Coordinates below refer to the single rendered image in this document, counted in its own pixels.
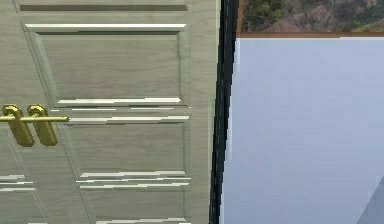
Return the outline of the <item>brown framed landscape picture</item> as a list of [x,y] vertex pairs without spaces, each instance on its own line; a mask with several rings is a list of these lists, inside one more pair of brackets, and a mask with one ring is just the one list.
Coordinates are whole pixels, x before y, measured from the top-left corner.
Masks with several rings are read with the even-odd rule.
[[384,0],[240,0],[238,33],[384,33]]

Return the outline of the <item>grey-green panelled room door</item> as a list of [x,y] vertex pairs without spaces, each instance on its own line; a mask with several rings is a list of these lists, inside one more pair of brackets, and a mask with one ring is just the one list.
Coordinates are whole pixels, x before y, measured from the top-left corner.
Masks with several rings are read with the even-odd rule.
[[0,224],[216,224],[226,0],[0,0]]

